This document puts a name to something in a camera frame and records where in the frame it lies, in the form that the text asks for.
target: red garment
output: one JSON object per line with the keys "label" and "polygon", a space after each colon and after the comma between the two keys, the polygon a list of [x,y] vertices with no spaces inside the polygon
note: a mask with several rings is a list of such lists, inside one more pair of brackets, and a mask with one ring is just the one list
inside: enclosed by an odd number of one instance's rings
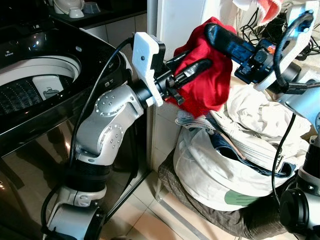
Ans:
{"label": "red garment", "polygon": [[[193,30],[184,46],[174,51],[176,56],[191,50],[176,69],[175,75],[200,59],[211,59],[213,62],[212,67],[178,90],[179,94],[185,99],[185,102],[179,107],[193,114],[194,117],[205,115],[209,110],[218,111],[227,101],[230,88],[232,61],[229,57],[215,50],[207,41],[204,34],[207,23],[219,24],[233,33],[236,32],[232,26],[223,25],[218,19],[211,17]],[[177,105],[175,99],[171,97],[167,101]]]}
{"label": "red garment", "polygon": [[266,25],[271,22],[281,10],[284,0],[256,0],[256,4],[261,10],[259,26]]}

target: green logo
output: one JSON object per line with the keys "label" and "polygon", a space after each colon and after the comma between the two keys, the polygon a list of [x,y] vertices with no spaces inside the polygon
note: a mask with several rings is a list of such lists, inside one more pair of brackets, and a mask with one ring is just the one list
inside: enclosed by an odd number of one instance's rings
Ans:
{"label": "green logo", "polygon": [[248,206],[258,198],[257,196],[243,195],[236,191],[229,190],[224,196],[224,201],[231,205]]}

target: washing machine lid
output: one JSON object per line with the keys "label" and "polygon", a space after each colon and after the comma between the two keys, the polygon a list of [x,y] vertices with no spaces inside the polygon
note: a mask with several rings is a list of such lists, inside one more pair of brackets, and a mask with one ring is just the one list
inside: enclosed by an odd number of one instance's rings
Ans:
{"label": "washing machine lid", "polygon": [[0,43],[48,29],[48,21],[44,0],[1,0]]}

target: washing machine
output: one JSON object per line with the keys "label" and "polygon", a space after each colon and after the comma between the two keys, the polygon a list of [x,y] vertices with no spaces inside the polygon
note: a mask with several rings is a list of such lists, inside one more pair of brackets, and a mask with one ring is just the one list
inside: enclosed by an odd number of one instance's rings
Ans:
{"label": "washing machine", "polygon": [[[54,22],[43,0],[1,1],[1,240],[41,239],[42,203],[64,174],[74,124],[113,51],[94,36]],[[126,60],[118,54],[95,96],[130,79]],[[137,174],[136,152],[130,128],[106,182],[107,212]]]}

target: tiled floor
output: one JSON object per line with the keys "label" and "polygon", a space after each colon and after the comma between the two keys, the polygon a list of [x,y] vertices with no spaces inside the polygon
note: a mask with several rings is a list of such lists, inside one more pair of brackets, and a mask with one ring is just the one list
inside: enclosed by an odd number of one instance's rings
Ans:
{"label": "tiled floor", "polygon": [[[127,239],[131,240],[238,239],[199,217],[163,188],[160,192],[162,201],[183,218],[184,224],[177,220],[168,208],[164,207],[163,202],[160,204],[154,198],[157,181],[157,173],[151,172],[106,223],[100,240],[110,240],[118,236],[127,236]],[[267,239],[295,240],[295,237],[285,233]]]}

